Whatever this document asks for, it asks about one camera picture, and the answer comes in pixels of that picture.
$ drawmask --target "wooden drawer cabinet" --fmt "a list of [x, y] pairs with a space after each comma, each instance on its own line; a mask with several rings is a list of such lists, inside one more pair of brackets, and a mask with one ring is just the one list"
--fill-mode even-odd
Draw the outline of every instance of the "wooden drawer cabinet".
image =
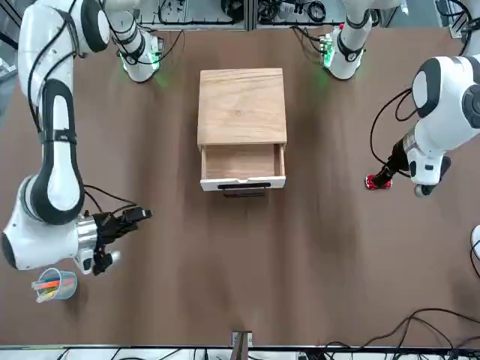
[[282, 188], [287, 144], [282, 70], [202, 71], [197, 142], [204, 191]]

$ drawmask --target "cable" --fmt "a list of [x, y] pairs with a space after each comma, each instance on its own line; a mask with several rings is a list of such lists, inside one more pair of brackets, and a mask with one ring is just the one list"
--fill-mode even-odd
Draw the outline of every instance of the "cable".
[[463, 340], [461, 343], [459, 343], [455, 349], [459, 349], [461, 347], [464, 347], [465, 345], [467, 345], [469, 342], [471, 341], [474, 341], [474, 340], [480, 340], [480, 336], [472, 336], [472, 337], [468, 337], [467, 339]]
[[[136, 64], [142, 64], [142, 65], [155, 65], [155, 64], [158, 64], [159, 62], [161, 62], [162, 60], [164, 60], [173, 50], [173, 48], [175, 48], [175, 45], [177, 44], [177, 42], [179, 41], [179, 38], [180, 36], [183, 34], [185, 36], [185, 30], [181, 30], [176, 39], [173, 41], [173, 44], [172, 46], [168, 49], [167, 52], [165, 52], [160, 58], [158, 58], [157, 60], [155, 61], [152, 61], [152, 62], [144, 62], [144, 61], [140, 61], [138, 58], [132, 58], [132, 55], [131, 53], [129, 53], [127, 51], [127, 49], [125, 49], [125, 46], [123, 45], [123, 43], [120, 41], [119, 37], [117, 36], [117, 34], [121, 34], [120, 31], [116, 31], [113, 27], [112, 27], [112, 24], [110, 23], [110, 21], [108, 20], [108, 18], [106, 19], [108, 24], [109, 24], [109, 27], [110, 27], [110, 30], [112, 30], [113, 34], [115, 35], [115, 38], [117, 40], [117, 44], [120, 44], [121, 45], [121, 48], [124, 50], [124, 53], [126, 54], [126, 57], [124, 58], [125, 61], [129, 64], [129, 65], [136, 65]], [[128, 61], [128, 57], [132, 58], [133, 59], [133, 63], [130, 63]]]
[[0, 8], [3, 9], [3, 11], [8, 15], [8, 17], [10, 17], [14, 23], [16, 23], [16, 25], [18, 27], [20, 27], [20, 23], [17, 21], [17, 19], [15, 19], [9, 12], [8, 10], [5, 8], [5, 6], [3, 6], [3, 4], [0, 2]]
[[[70, 5], [68, 9], [68, 14], [71, 14], [72, 9], [74, 8], [77, 0], [73, 0], [72, 4]], [[46, 45], [43, 47], [43, 49], [38, 53], [37, 57], [33, 61], [33, 64], [31, 66], [30, 74], [28, 75], [28, 82], [27, 82], [27, 98], [28, 98], [28, 107], [30, 108], [30, 113], [31, 117], [33, 118], [33, 122], [35, 127], [37, 128], [37, 132], [41, 133], [41, 128], [40, 124], [38, 121], [38, 118], [36, 117], [36, 111], [33, 108], [33, 103], [32, 103], [32, 79], [33, 79], [33, 73], [35, 71], [35, 68], [37, 67], [38, 63], [40, 62], [42, 56], [44, 53], [48, 50], [48, 48], [60, 37], [62, 32], [65, 30], [65, 27], [67, 26], [67, 21], [64, 20], [63, 24], [61, 25], [60, 29], [57, 31], [57, 33], [52, 37], [52, 39], [46, 43]]]
[[[387, 163], [384, 160], [380, 159], [378, 157], [378, 155], [375, 153], [375, 150], [374, 150], [374, 129], [375, 129], [375, 125], [377, 125], [378, 119], [380, 118], [382, 113], [385, 111], [385, 109], [390, 106], [391, 103], [396, 101], [401, 96], [404, 96], [405, 94], [409, 94], [411, 91], [412, 91], [411, 88], [406, 88], [405, 90], [403, 90], [399, 94], [395, 95], [391, 100], [389, 100], [385, 105], [383, 105], [382, 109], [380, 109], [380, 111], [376, 114], [375, 119], [373, 120], [372, 128], [370, 130], [370, 151], [371, 151], [373, 157], [376, 158], [382, 165], [386, 165]], [[410, 177], [410, 175], [406, 174], [405, 172], [403, 172], [401, 170], [398, 170], [398, 173], [401, 174], [402, 176], [406, 177], [406, 178]]]
[[137, 205], [136, 202], [133, 202], [133, 201], [128, 200], [128, 199], [124, 199], [120, 196], [113, 195], [112, 193], [109, 193], [109, 192], [107, 192], [103, 189], [100, 189], [99, 187], [96, 187], [96, 186], [93, 186], [93, 185], [90, 185], [90, 184], [84, 184], [83, 187], [88, 188], [88, 189], [96, 190], [96, 191], [102, 193], [103, 195], [107, 195], [108, 197], [111, 197], [111, 198], [113, 198], [115, 200], [118, 200], [118, 201], [123, 201], [124, 203], [129, 203], [129, 204], [135, 205], [135, 206]]
[[313, 49], [315, 50], [315, 52], [317, 53], [321, 53], [320, 51], [320, 48], [319, 47], [316, 47], [315, 46], [315, 43], [314, 41], [317, 41], [317, 42], [320, 42], [320, 39], [318, 37], [313, 37], [311, 36], [309, 33], [308, 33], [308, 30], [306, 28], [304, 28], [303, 30], [301, 30], [298, 26], [292, 26], [291, 28], [294, 32], [296, 31], [300, 31], [301, 33], [301, 42], [303, 43], [303, 37], [305, 36], [308, 41], [310, 42], [310, 45], [313, 47]]
[[66, 353], [68, 353], [68, 350], [70, 350], [70, 348], [66, 349], [63, 353], [61, 353], [61, 354], [58, 356], [57, 360], [62, 360], [63, 357], [64, 357], [64, 355], [65, 355]]
[[302, 50], [302, 52], [304, 53], [305, 57], [306, 57], [310, 62], [312, 62], [313, 64], [315, 64], [315, 65], [320, 65], [321, 62], [320, 62], [320, 59], [318, 58], [317, 54], [313, 54], [313, 53], [310, 52], [309, 49], [307, 49], [307, 47], [305, 46], [305, 44], [304, 44], [304, 42], [303, 42], [303, 38], [304, 38], [303, 33], [301, 33], [301, 37], [299, 37], [299, 35], [296, 33], [296, 31], [294, 31], [293, 34], [295, 35], [296, 39], [297, 39], [298, 42], [300, 43], [301, 50]]
[[436, 7], [436, 11], [438, 11], [438, 14], [442, 15], [443, 17], [458, 17], [458, 16], [462, 16], [462, 15], [465, 14], [465, 12], [463, 10], [459, 11], [457, 13], [444, 13], [443, 11], [440, 10], [440, 2], [439, 1], [435, 1], [435, 7]]
[[278, 15], [282, 2], [283, 0], [259, 1], [259, 23], [263, 23], [264, 21], [272, 21]]
[[18, 13], [17, 10], [15, 10], [15, 7], [12, 6], [12, 4], [8, 0], [4, 0], [5, 3], [7, 3], [7, 6], [17, 15], [21, 20], [23, 19], [22, 16]]
[[15, 50], [18, 50], [18, 43], [3, 32], [0, 32], [0, 40], [13, 47]]
[[162, 357], [159, 358], [158, 360], [165, 360], [166, 358], [169, 358], [169, 357], [172, 356], [173, 354], [178, 353], [180, 350], [182, 350], [182, 349], [173, 350], [172, 352], [169, 352], [168, 354], [166, 354], [165, 356], [162, 356]]
[[[50, 74], [55, 71], [55, 69], [60, 66], [60, 64], [62, 62], [64, 62], [65, 60], [67, 60], [68, 58], [70, 58], [71, 56], [75, 57], [75, 52], [72, 51], [72, 52], [69, 52], [67, 55], [61, 57], [55, 64], [53, 64], [53, 66], [46, 72], [45, 76], [43, 77], [43, 80], [40, 84], [40, 87], [38, 88], [38, 97], [40, 97], [40, 93], [41, 93], [41, 89], [42, 87], [44, 86], [44, 83], [48, 80], [48, 77], [50, 76]], [[35, 118], [37, 119], [37, 122], [38, 122], [38, 112], [40, 111], [39, 110], [40, 107], [37, 106], [37, 108], [35, 109]]]
[[[85, 195], [90, 198], [90, 200], [95, 204], [95, 206], [97, 206], [97, 210], [98, 210], [99, 212], [104, 212], [104, 211], [102, 210], [102, 208], [100, 207], [100, 205], [98, 205], [97, 200], [96, 200], [87, 190], [84, 190], [84, 191], [85, 191]], [[120, 349], [119, 349], [119, 350], [115, 353], [115, 355], [112, 357], [112, 360], [113, 360], [113, 358], [115, 358], [115, 356], [119, 353], [119, 351], [120, 351]]]
[[[321, 16], [313, 15], [312, 12], [314, 10], [320, 12], [322, 15]], [[326, 9], [325, 9], [325, 5], [322, 4], [320, 1], [317, 1], [317, 0], [312, 1], [307, 7], [307, 15], [315, 23], [322, 23], [323, 20], [325, 20], [325, 18], [326, 18], [326, 14], [327, 14], [327, 12], [326, 12]]]
[[[425, 325], [429, 326], [430, 328], [434, 329], [436, 332], [438, 332], [439, 334], [441, 334], [443, 337], [445, 337], [445, 339], [448, 339], [443, 333], [441, 333], [441, 331], [439, 331], [437, 328], [435, 328], [434, 326], [432, 326], [429, 322], [426, 322], [425, 320], [423, 319], [420, 319], [417, 317], [418, 314], [421, 314], [421, 313], [427, 313], [427, 312], [440, 312], [440, 313], [444, 313], [444, 314], [450, 314], [450, 315], [453, 315], [453, 316], [456, 316], [456, 317], [460, 317], [461, 319], [463, 320], [467, 320], [467, 321], [470, 321], [472, 323], [475, 323], [475, 324], [478, 324], [480, 325], [480, 320], [478, 319], [475, 319], [471, 316], [467, 316], [467, 315], [463, 315], [461, 313], [457, 313], [453, 310], [448, 310], [448, 309], [442, 309], [441, 307], [424, 307], [424, 308], [421, 308], [421, 309], [418, 309], [418, 310], [415, 310], [413, 311], [408, 317], [406, 317], [405, 319], [403, 319], [402, 321], [400, 321], [400, 323], [390, 332], [386, 333], [386, 334], [383, 334], [383, 335], [380, 335], [380, 336], [375, 336], [375, 337], [372, 337], [370, 340], [368, 340], [367, 342], [365, 342], [364, 344], [362, 344], [361, 346], [359, 347], [356, 347], [356, 348], [351, 348], [350, 346], [346, 346], [345, 344], [339, 342], [339, 341], [332, 341], [330, 343], [327, 343], [323, 348], [322, 348], [322, 351], [323, 352], [326, 352], [326, 351], [329, 351], [329, 350], [332, 350], [332, 351], [335, 351], [335, 348], [332, 348], [332, 349], [329, 349], [329, 347], [333, 344], [340, 344], [341, 346], [343, 347], [347, 347], [350, 349], [350, 351], [352, 353], [356, 353], [358, 351], [361, 351], [363, 350], [364, 348], [368, 347], [370, 344], [372, 344], [373, 342], [375, 341], [378, 341], [378, 340], [382, 340], [382, 339], [386, 339], [386, 338], [390, 338], [392, 335], [394, 335], [396, 332], [398, 332], [399, 329], [402, 328], [402, 326], [404, 326], [404, 324], [406, 324], [406, 327], [405, 327], [405, 330], [403, 331], [403, 334], [402, 334], [402, 338], [400, 340], [400, 347], [401, 345], [403, 344], [404, 342], [404, 339], [405, 337], [407, 336], [407, 331], [408, 331], [408, 327], [409, 327], [409, 324], [411, 323], [412, 320], [416, 320], [416, 321], [420, 321], [421, 323], [424, 323]], [[468, 342], [470, 341], [474, 341], [474, 340], [478, 340], [480, 339], [480, 337], [469, 337], [468, 339], [462, 341], [459, 345], [460, 346], [464, 346], [465, 344], [467, 344]]]
[[[105, 11], [105, 1], [106, 0], [103, 0], [103, 1], [100, 1], [100, 7], [103, 11]], [[141, 65], [155, 65], [155, 64], [158, 64], [159, 62], [161, 62], [162, 60], [164, 60], [170, 53], [171, 51], [173, 50], [173, 48], [175, 47], [175, 45], [177, 44], [177, 42], [179, 41], [179, 38], [182, 34], [184, 34], [185, 36], [185, 30], [181, 30], [179, 33], [178, 33], [178, 36], [176, 37], [176, 39], [173, 41], [173, 44], [172, 46], [170, 47], [170, 49], [165, 53], [163, 54], [160, 58], [158, 58], [157, 60], [155, 61], [152, 61], [152, 62], [144, 62], [144, 61], [140, 61], [138, 58], [133, 58], [131, 53], [127, 51], [127, 49], [125, 49], [125, 46], [124, 44], [122, 43], [122, 41], [119, 39], [119, 37], [117, 36], [117, 34], [124, 34], [124, 33], [127, 33], [129, 32], [132, 27], [134, 26], [134, 23], [136, 23], [137, 21], [132, 17], [132, 23], [130, 24], [130, 27], [128, 28], [128, 30], [126, 31], [116, 31], [113, 26], [112, 26], [112, 23], [110, 22], [109, 18], [107, 17], [106, 18], [106, 21], [108, 22], [108, 26], [110, 28], [110, 30], [112, 31], [113, 35], [115, 36], [115, 39], [116, 39], [116, 43], [117, 44], [120, 44], [121, 48], [123, 49], [124, 51], [124, 54], [126, 55], [123, 59], [129, 64], [129, 65], [136, 65], [136, 64], [141, 64]], [[133, 63], [130, 63], [128, 61], [128, 58], [132, 58], [133, 59]]]
[[121, 350], [121, 349], [122, 349], [122, 348], [119, 347], [119, 348], [117, 349], [117, 351], [115, 351], [115, 354], [113, 354], [113, 356], [112, 356], [112, 358], [111, 358], [110, 360], [113, 360], [113, 359], [120, 353], [120, 350]]
[[110, 215], [115, 215], [117, 212], [121, 212], [123, 210], [126, 210], [126, 209], [130, 209], [130, 208], [134, 208], [136, 207], [138, 204], [134, 201], [131, 201], [129, 199], [124, 199], [123, 197], [120, 197], [120, 196], [116, 196], [116, 195], [113, 195], [112, 193], [109, 193], [108, 191], [105, 191], [103, 189], [100, 189], [99, 187], [96, 187], [96, 186], [93, 186], [93, 185], [89, 185], [89, 184], [84, 184], [83, 185], [84, 188], [87, 188], [87, 189], [93, 189], [93, 190], [96, 190], [100, 193], [102, 193], [103, 195], [107, 195], [108, 197], [111, 197], [115, 200], [118, 200], [118, 201], [122, 201], [124, 203], [127, 203], [127, 205], [123, 205], [123, 206], [120, 206], [119, 208], [113, 210], [110, 212]]
[[373, 21], [372, 28], [375, 28], [378, 25], [380, 25], [380, 21], [382, 20], [382, 13], [380, 12], [379, 9], [372, 9], [371, 10], [372, 19], [374, 18], [374, 14], [375, 14], [376, 20]]
[[[166, 358], [172, 356], [173, 354], [178, 353], [180, 350], [181, 350], [181, 349], [177, 349], [177, 350], [175, 350], [175, 351], [169, 352], [168, 354], [166, 354], [165, 356], [159, 358], [158, 360], [165, 360]], [[136, 357], [136, 356], [129, 356], [129, 357], [127, 357], [127, 358], [119, 358], [118, 360], [145, 360], [145, 359], [143, 359], [143, 358], [138, 358], [138, 357]]]
[[162, 10], [165, 6], [165, 2], [163, 2], [163, 4], [161, 6], [158, 7], [158, 12], [157, 12], [157, 15], [158, 15], [158, 20], [159, 22], [155, 22], [155, 16], [153, 18], [153, 20], [150, 22], [151, 25], [154, 25], [155, 23], [160, 23], [162, 25], [174, 25], [174, 26], [186, 26], [186, 25], [234, 25], [236, 22], [235, 20], [230, 20], [230, 21], [219, 21], [217, 19], [217, 21], [207, 21], [206, 19], [204, 19], [203, 21], [198, 21], [198, 20], [191, 20], [191, 21], [164, 21], [162, 19]]
[[472, 267], [473, 267], [473, 270], [475, 271], [476, 275], [477, 275], [477, 278], [480, 280], [480, 273], [479, 273], [479, 270], [477, 269], [477, 267], [475, 266], [475, 263], [473, 262], [473, 254], [474, 254], [474, 251], [475, 251], [475, 248], [476, 246], [480, 244], [480, 240], [478, 240], [473, 246], [472, 248], [470, 248], [470, 262], [472, 263]]
[[[466, 18], [468, 19], [468, 22], [470, 23], [472, 21], [472, 19], [473, 19], [472, 14], [469, 12], [468, 7], [465, 6], [461, 1], [459, 1], [459, 0], [447, 0], [447, 2], [448, 2], [448, 6], [450, 5], [450, 3], [456, 4], [460, 9], [462, 9], [462, 11], [459, 11], [457, 13], [444, 13], [439, 8], [439, 2], [435, 1], [436, 10], [439, 12], [440, 15], [442, 15], [443, 17], [459, 16], [458, 19], [457, 19], [457, 21], [458, 21], [465, 14]], [[472, 37], [472, 31], [467, 30], [466, 31], [465, 43], [463, 44], [462, 49], [460, 51], [460, 54], [458, 56], [462, 56], [465, 53], [465, 50], [467, 49], [468, 44], [470, 43], [471, 37]]]
[[316, 41], [317, 43], [320, 42], [320, 39], [319, 39], [318, 37], [314, 37], [314, 36], [310, 35], [310, 34], [308, 33], [308, 30], [307, 30], [307, 29], [302, 30], [302, 29], [299, 28], [297, 25], [292, 26], [291, 29], [293, 29], [293, 30], [298, 30], [298, 31], [301, 32], [307, 39], [310, 39], [310, 40], [312, 40], [312, 41]]
[[445, 335], [443, 334], [438, 328], [436, 328], [435, 326], [433, 326], [432, 324], [430, 324], [429, 322], [417, 317], [417, 316], [412, 316], [412, 319], [413, 320], [416, 320], [420, 323], [423, 323], [425, 324], [427, 327], [429, 327], [430, 329], [434, 330], [435, 332], [437, 332], [438, 334], [440, 334], [440, 336], [442, 338], [444, 338], [446, 340], [446, 342], [448, 343], [448, 345], [453, 349], [453, 343], [450, 341], [450, 339]]
[[410, 118], [411, 118], [412, 116], [414, 116], [414, 115], [417, 113], [417, 111], [418, 111], [417, 109], [413, 110], [413, 112], [412, 112], [410, 115], [408, 115], [406, 118], [401, 118], [401, 117], [398, 115], [398, 110], [400, 109], [401, 104], [405, 101], [406, 98], [408, 98], [408, 96], [409, 96], [410, 94], [412, 94], [412, 91], [413, 91], [413, 90], [410, 89], [409, 92], [407, 92], [407, 93], [400, 99], [400, 101], [399, 101], [398, 104], [397, 104], [397, 108], [395, 109], [395, 118], [397, 119], [398, 122], [406, 122], [407, 120], [410, 120]]
[[393, 14], [390, 16], [390, 19], [388, 19], [387, 25], [385, 25], [386, 28], [388, 28], [388, 27], [390, 26], [390, 23], [392, 22], [393, 17], [394, 17], [395, 14], [397, 13], [398, 8], [399, 8], [399, 6], [397, 6], [397, 7], [393, 10]]

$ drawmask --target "pen holder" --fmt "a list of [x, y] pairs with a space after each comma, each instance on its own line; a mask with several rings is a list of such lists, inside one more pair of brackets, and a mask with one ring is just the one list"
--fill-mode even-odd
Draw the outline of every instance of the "pen holder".
[[37, 291], [37, 302], [50, 300], [65, 300], [70, 298], [77, 289], [77, 276], [71, 271], [60, 271], [48, 268], [31, 284]]

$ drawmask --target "open drawer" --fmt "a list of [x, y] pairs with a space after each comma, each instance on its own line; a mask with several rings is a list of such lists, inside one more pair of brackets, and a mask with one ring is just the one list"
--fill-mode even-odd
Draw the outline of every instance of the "open drawer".
[[282, 188], [284, 144], [203, 145], [204, 191]]

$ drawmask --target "brown table surface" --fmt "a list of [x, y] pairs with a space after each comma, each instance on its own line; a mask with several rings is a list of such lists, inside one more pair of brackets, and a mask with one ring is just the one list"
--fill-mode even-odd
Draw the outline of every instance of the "brown table surface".
[[[123, 259], [108, 274], [79, 277], [70, 301], [36, 304], [30, 282], [41, 270], [15, 271], [2, 257], [0, 344], [227, 345], [232, 330], [249, 329], [256, 345], [360, 345], [417, 308], [480, 317], [469, 260], [480, 223], [480, 138], [453, 151], [453, 167], [430, 198], [417, 199], [399, 176], [388, 192], [363, 185], [380, 169], [368, 145], [380, 107], [425, 59], [460, 47], [444, 29], [374, 30], [349, 82], [307, 60], [291, 30], [188, 32], [161, 79], [142, 85], [128, 79], [113, 48], [79, 59], [84, 182], [136, 200], [154, 217], [114, 244]], [[200, 188], [200, 71], [222, 68], [283, 68], [287, 180], [266, 198], [225, 199]], [[408, 113], [412, 104], [404, 106]], [[376, 129], [383, 157], [412, 126], [392, 111]], [[20, 182], [38, 171], [40, 150], [17, 88], [0, 132], [2, 226]], [[58, 267], [75, 269], [70, 260]], [[455, 343], [479, 333], [453, 316], [424, 318]], [[419, 324], [405, 344], [439, 345]]]

